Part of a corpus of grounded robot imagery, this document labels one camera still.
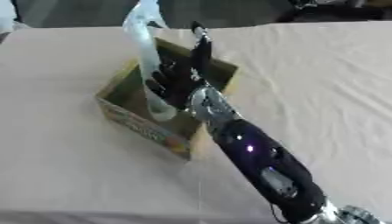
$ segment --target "clear plastic bottle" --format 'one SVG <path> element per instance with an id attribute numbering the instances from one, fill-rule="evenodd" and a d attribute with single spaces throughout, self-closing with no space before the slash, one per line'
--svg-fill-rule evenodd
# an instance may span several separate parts
<path id="1" fill-rule="evenodd" d="M 15 8 L 10 0 L 0 0 L 0 33 L 13 31 L 16 16 Z"/>
<path id="2" fill-rule="evenodd" d="M 167 28 L 159 12 L 158 0 L 141 0 L 126 17 L 122 27 L 138 48 L 139 65 L 150 114 L 157 121 L 164 122 L 172 119 L 177 110 L 145 86 L 145 81 L 151 77 L 152 72 L 158 70 L 160 64 L 155 41 L 148 28 L 150 22 Z"/>

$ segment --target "table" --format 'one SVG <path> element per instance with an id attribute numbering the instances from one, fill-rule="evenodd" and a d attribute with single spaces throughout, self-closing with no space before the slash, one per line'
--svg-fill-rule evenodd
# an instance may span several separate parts
<path id="1" fill-rule="evenodd" d="M 391 219 L 390 22 L 211 30 L 241 67 L 229 101 L 289 148 L 337 206 Z M 157 36 L 191 47 L 184 30 Z M 192 162 L 103 118 L 95 93 L 136 56 L 120 28 L 26 29 L 0 45 L 0 209 L 272 221 L 205 139 Z"/>

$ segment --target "cardboard box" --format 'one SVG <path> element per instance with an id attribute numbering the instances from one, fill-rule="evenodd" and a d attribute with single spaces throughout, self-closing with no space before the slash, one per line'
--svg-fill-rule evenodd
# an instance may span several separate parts
<path id="1" fill-rule="evenodd" d="M 161 58 L 186 60 L 190 50 L 157 39 L 157 50 Z M 230 93 L 238 67 L 212 59 L 208 72 L 204 74 L 211 85 L 224 95 Z M 182 158 L 190 159 L 193 148 L 207 131 L 201 123 L 185 112 L 168 122 L 155 121 L 146 106 L 142 78 L 136 60 L 132 60 L 96 96 L 103 114 L 110 120 L 123 124 L 143 137 L 163 145 Z"/>

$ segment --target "white fabric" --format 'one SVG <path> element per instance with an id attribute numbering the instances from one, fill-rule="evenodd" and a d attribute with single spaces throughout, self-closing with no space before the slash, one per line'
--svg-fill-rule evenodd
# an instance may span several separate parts
<path id="1" fill-rule="evenodd" d="M 275 224 L 261 219 L 195 218 L 129 213 L 0 212 L 1 224 Z"/>
<path id="2" fill-rule="evenodd" d="M 391 25 L 210 31 L 214 56 L 241 68 L 230 102 L 303 161 L 337 206 L 384 220 L 392 218 Z M 189 31 L 158 36 L 194 43 Z M 184 163 L 103 118 L 94 94 L 132 57 L 118 28 L 21 30 L 0 45 L 0 209 L 272 221 L 210 139 Z"/>

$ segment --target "prosthetic arm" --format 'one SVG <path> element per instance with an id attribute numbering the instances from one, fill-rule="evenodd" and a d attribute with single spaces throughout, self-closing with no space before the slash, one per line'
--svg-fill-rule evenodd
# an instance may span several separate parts
<path id="1" fill-rule="evenodd" d="M 211 57 L 211 39 L 193 23 L 198 44 L 191 61 L 166 61 L 147 86 L 177 109 L 207 124 L 213 140 L 255 189 L 280 208 L 289 223 L 363 222 L 378 224 L 371 213 L 354 206 L 335 207 L 310 172 L 280 143 L 246 121 L 202 78 Z"/>

